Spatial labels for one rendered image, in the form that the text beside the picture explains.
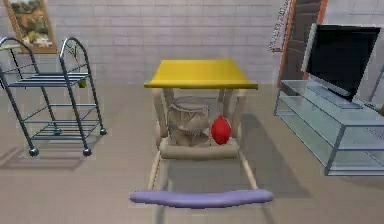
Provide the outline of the red round ball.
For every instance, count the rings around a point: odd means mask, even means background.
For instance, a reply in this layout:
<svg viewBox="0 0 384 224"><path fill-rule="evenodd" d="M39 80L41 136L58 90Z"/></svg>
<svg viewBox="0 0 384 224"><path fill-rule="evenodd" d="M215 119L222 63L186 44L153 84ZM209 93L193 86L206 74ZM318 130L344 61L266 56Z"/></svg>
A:
<svg viewBox="0 0 384 224"><path fill-rule="evenodd" d="M219 115L211 127L211 136L218 145L226 144L231 136L231 126L228 121Z"/></svg>

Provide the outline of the black television set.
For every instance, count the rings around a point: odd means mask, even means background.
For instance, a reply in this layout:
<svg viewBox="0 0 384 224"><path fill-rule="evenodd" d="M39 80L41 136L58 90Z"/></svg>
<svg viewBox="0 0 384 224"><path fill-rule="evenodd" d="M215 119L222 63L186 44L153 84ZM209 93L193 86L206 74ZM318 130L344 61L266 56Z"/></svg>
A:
<svg viewBox="0 0 384 224"><path fill-rule="evenodd" d="M368 65L380 27L311 25L301 70L326 89L351 101Z"/></svg>

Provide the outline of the yellow top wooden table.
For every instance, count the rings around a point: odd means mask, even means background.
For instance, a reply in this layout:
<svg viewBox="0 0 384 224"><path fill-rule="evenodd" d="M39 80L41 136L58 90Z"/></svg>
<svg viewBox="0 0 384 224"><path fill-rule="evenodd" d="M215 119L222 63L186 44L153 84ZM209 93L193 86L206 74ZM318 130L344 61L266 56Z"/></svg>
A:
<svg viewBox="0 0 384 224"><path fill-rule="evenodd" d="M157 153L164 160L221 160L238 157L241 151L241 118L249 90L258 84L249 80L232 59L168 59L159 64L151 80L144 83L152 91L156 115ZM202 98L209 108L208 141L195 147L173 145L167 112L179 97ZM211 127L219 115L231 126L226 144L218 145Z"/></svg>

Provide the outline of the glass television stand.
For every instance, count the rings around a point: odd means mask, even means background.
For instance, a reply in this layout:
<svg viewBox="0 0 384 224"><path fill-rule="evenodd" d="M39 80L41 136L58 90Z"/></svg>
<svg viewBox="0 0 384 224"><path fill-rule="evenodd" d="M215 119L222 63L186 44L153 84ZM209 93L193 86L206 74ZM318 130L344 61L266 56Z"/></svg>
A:
<svg viewBox="0 0 384 224"><path fill-rule="evenodd" d="M324 167L327 176L384 176L384 117L309 80L283 80L274 115Z"/></svg>

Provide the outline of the orange framed room door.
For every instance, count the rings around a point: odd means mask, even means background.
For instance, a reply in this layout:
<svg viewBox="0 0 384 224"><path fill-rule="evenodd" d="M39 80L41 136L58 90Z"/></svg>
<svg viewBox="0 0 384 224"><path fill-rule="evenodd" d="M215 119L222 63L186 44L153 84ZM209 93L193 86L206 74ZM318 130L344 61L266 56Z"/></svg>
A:
<svg viewBox="0 0 384 224"><path fill-rule="evenodd" d="M281 80L307 79L301 71L311 25L321 24L328 0L283 0L273 27L269 50L280 53L277 86Z"/></svg>

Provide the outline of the purple backed wooden chair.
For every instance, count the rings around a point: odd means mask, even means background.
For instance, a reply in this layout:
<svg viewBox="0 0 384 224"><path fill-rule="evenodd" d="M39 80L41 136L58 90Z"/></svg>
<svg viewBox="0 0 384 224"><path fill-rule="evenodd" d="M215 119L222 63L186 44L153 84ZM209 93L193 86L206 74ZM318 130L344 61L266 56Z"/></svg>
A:
<svg viewBox="0 0 384 224"><path fill-rule="evenodd" d="M164 206L180 209L219 209L249 204L264 204L274 199L274 194L257 185L257 180L245 155L239 151L238 158L248 178L249 190L234 190L214 193L186 193L168 190L155 190L155 181L162 160L157 153L152 163L149 183L146 190L139 190L129 195L133 203Z"/></svg>

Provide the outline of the grey woven basket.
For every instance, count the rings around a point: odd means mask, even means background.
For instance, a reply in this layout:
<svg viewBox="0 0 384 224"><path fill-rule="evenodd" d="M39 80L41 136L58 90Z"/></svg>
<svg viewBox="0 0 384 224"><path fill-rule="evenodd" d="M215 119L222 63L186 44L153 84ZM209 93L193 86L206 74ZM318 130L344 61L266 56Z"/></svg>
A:
<svg viewBox="0 0 384 224"><path fill-rule="evenodd" d="M202 98L176 98L168 109L167 120L173 145L195 147L209 139L209 108Z"/></svg>

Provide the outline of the framed wall picture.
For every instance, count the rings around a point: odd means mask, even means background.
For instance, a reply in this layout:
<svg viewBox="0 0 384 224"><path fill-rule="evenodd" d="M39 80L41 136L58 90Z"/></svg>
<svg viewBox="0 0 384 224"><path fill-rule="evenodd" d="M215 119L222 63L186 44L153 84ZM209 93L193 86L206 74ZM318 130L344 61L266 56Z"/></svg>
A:
<svg viewBox="0 0 384 224"><path fill-rule="evenodd" d="M56 54L45 0L2 0L15 36L35 54Z"/></svg>

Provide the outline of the dark metal wheeled trolley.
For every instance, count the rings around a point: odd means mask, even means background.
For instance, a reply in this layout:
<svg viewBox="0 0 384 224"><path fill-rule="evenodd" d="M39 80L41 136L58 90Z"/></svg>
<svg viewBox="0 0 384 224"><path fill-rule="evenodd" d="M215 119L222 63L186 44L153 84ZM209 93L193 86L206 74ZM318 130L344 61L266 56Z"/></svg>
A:
<svg viewBox="0 0 384 224"><path fill-rule="evenodd" d="M81 49L85 62L83 64L77 63L76 67L68 70L64 59L65 54L66 52L76 52L77 48ZM4 70L0 66L0 86L5 90L10 100L29 146L30 156L39 155L34 141L49 140L81 140L83 155L90 156L92 150L88 146L87 138L97 127L100 128L101 136L107 134L107 129L103 125L85 47L75 37L66 38L58 56L60 72L41 72L31 48L15 37L2 37L0 39L0 51L3 50L11 53L15 68ZM73 87L87 82L91 86L93 102L79 104L76 102ZM12 88L39 88L45 106L23 117L11 91ZM52 104L46 92L47 88L65 88L70 102Z"/></svg>

